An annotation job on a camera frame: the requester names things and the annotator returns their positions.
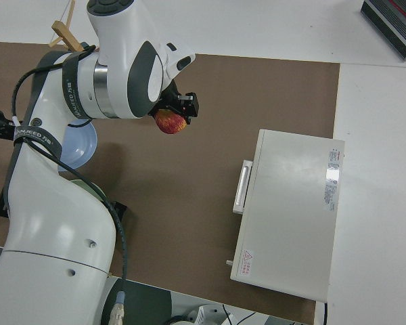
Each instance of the white table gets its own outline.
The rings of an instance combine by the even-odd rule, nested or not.
[[[334,137],[346,158],[328,324],[406,324],[406,62],[361,16],[362,1],[145,2],[198,53],[342,63]],[[67,3],[0,1],[0,41],[50,42]],[[96,43],[85,4],[71,30]]]

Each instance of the cable connector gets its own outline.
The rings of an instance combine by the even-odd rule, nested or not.
[[[116,296],[116,303],[110,314],[108,325],[122,325],[123,317],[125,316],[125,292],[119,291]]]

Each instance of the red warning triangle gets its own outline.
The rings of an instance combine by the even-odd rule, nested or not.
[[[245,251],[244,261],[246,261],[247,259],[252,259],[252,255],[248,251]]]

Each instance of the black strap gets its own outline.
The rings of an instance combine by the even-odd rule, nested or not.
[[[83,109],[78,95],[78,61],[85,52],[74,52],[63,62],[62,66],[62,89],[66,104],[77,118],[91,118]]]
[[[41,127],[21,125],[15,127],[14,142],[22,142],[23,137],[28,137],[44,146],[53,156],[60,159],[62,155],[62,145],[50,132]]]

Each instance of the metal ring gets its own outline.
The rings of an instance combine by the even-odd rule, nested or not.
[[[96,102],[104,114],[108,118],[118,118],[113,107],[110,103],[110,98],[108,97],[107,88],[107,72],[108,67],[96,62],[95,71],[93,73],[93,86],[95,88],[95,98]]]

